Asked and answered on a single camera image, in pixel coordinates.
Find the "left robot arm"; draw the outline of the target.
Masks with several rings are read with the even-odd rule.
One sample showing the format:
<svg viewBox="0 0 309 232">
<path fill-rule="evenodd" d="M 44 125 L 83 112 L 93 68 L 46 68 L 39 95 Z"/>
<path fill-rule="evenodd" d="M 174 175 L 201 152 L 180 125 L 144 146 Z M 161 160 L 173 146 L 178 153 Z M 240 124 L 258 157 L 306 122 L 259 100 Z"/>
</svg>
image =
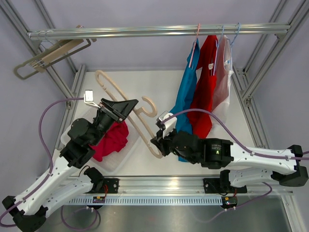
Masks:
<svg viewBox="0 0 309 232">
<path fill-rule="evenodd" d="M 98 193 L 105 189 L 104 176 L 96 168 L 86 169 L 70 184 L 63 187 L 60 184 L 82 169 L 95 154 L 92 147 L 99 144 L 114 123 L 125 121 L 138 102 L 137 99 L 120 102 L 101 99 L 99 104 L 93 105 L 97 113 L 92 121 L 74 120 L 68 131 L 70 140 L 59 157 L 50 161 L 49 169 L 28 189 L 3 199 L 6 210 L 1 218 L 10 214 L 14 222 L 10 227 L 34 232 L 69 200 L 82 193 Z"/>
</svg>

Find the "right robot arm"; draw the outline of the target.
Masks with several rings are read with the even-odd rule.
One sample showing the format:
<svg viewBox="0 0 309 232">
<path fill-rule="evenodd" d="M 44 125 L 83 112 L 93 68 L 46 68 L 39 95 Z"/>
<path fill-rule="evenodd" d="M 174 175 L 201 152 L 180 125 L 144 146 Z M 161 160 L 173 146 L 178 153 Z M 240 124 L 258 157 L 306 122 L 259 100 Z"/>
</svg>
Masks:
<svg viewBox="0 0 309 232">
<path fill-rule="evenodd" d="M 230 140 L 199 139 L 175 130 L 167 136 L 158 131 L 151 143 L 163 156 L 172 153 L 191 164 L 219 169 L 218 186 L 224 192 L 268 180 L 285 187 L 302 187 L 309 179 L 307 168 L 300 165 L 302 150 L 299 145 L 284 150 L 241 147 Z"/>
</svg>

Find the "beige plastic hanger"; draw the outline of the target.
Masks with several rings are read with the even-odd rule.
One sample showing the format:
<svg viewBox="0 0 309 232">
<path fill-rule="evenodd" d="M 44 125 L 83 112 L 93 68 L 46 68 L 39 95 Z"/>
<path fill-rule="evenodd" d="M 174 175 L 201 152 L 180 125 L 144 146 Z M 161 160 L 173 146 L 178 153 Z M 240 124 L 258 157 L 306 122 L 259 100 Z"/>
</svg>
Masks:
<svg viewBox="0 0 309 232">
<path fill-rule="evenodd" d="M 121 95 L 121 97 L 123 97 L 122 101 L 118 101 L 115 98 L 115 96 L 108 90 L 108 88 L 104 85 L 103 81 L 101 80 L 102 77 L 112 85 L 112 87 Z M 162 158 L 163 157 L 162 153 L 160 151 L 155 151 L 151 147 L 150 141 L 146 138 L 146 136 L 143 134 L 141 129 L 138 127 L 138 125 L 134 122 L 134 120 L 130 116 L 130 113 L 134 113 L 135 116 L 138 118 L 138 120 L 141 122 L 141 124 L 146 129 L 149 136 L 153 139 L 155 137 L 155 134 L 153 133 L 149 124 L 145 121 L 145 119 L 141 115 L 144 114 L 150 118 L 157 116 L 158 110 L 157 110 L 155 103 L 149 97 L 142 96 L 142 100 L 150 106 L 151 111 L 150 112 L 147 111 L 145 107 L 136 108 L 136 105 L 138 104 L 138 100 L 137 99 L 129 100 L 126 94 L 117 85 L 117 83 L 111 77 L 109 77 L 104 71 L 96 70 L 95 79 L 96 79 L 96 82 L 99 84 L 99 86 L 105 91 L 105 93 L 111 98 L 111 100 L 113 100 L 113 104 L 119 103 L 120 106 L 122 106 L 122 109 L 120 110 L 119 108 L 116 108 L 113 105 L 110 107 L 110 110 L 113 113 L 118 113 L 122 120 L 128 119 L 129 122 L 132 124 L 133 128 L 137 131 L 137 133 L 143 140 L 148 150 L 151 152 L 151 154 L 157 159 Z"/>
</svg>

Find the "magenta t shirt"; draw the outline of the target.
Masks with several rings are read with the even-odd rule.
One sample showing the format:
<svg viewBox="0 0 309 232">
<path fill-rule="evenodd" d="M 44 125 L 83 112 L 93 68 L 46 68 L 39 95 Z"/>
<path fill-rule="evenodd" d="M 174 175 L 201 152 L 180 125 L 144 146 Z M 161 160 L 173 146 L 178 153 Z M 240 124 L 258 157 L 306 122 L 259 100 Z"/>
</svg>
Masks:
<svg viewBox="0 0 309 232">
<path fill-rule="evenodd" d="M 126 122 L 113 123 L 99 144 L 91 146 L 95 151 L 93 158 L 98 162 L 102 162 L 105 156 L 113 152 L 120 152 L 128 143 L 128 135 L 129 130 Z"/>
</svg>

